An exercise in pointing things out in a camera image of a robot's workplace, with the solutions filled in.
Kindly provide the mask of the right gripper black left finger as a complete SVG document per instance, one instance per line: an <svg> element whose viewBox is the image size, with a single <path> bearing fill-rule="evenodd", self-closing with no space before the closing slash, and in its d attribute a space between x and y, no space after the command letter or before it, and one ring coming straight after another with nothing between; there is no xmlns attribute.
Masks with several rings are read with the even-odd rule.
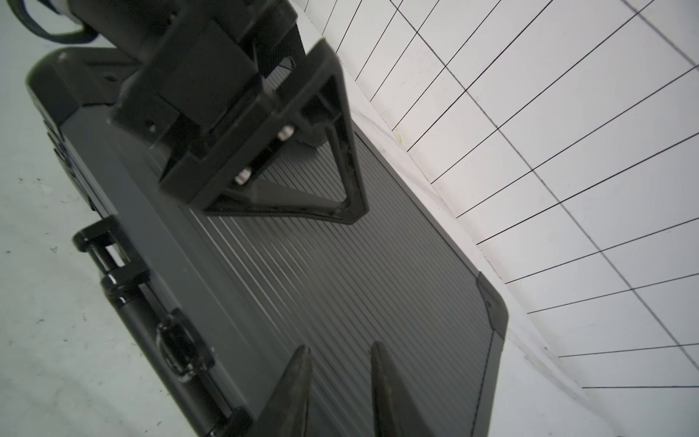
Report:
<svg viewBox="0 0 699 437"><path fill-rule="evenodd" d="M313 360L311 349L302 345L294 351L249 436L306 436Z"/></svg>

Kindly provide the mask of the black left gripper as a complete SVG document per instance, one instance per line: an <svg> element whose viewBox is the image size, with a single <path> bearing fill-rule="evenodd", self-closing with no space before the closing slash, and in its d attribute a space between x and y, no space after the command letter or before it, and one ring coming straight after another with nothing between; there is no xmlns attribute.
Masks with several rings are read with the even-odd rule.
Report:
<svg viewBox="0 0 699 437"><path fill-rule="evenodd" d="M288 1L69 1L138 61L113 122L171 156L163 192L216 216L353 224L369 210L338 58ZM278 87L264 81L296 60Z"/></svg>

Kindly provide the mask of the dark grey poker set case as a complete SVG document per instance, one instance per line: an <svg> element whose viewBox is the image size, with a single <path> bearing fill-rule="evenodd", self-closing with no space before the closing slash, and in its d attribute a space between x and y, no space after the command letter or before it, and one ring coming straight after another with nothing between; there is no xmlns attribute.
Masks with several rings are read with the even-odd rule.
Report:
<svg viewBox="0 0 699 437"><path fill-rule="evenodd" d="M59 163L100 219L78 231L101 287L198 436L261 427L295 361L298 433L371 436L393 397L408 435L490 431L508 313L367 138L352 225L216 217L158 191L166 151L107 117L136 69L67 47L27 75Z"/></svg>

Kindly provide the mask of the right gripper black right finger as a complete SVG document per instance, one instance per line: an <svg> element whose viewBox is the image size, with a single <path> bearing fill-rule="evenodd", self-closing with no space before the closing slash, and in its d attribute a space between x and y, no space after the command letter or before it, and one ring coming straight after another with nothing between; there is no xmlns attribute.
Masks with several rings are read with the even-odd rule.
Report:
<svg viewBox="0 0 699 437"><path fill-rule="evenodd" d="M382 342L371 346L371 390L376 436L433 436Z"/></svg>

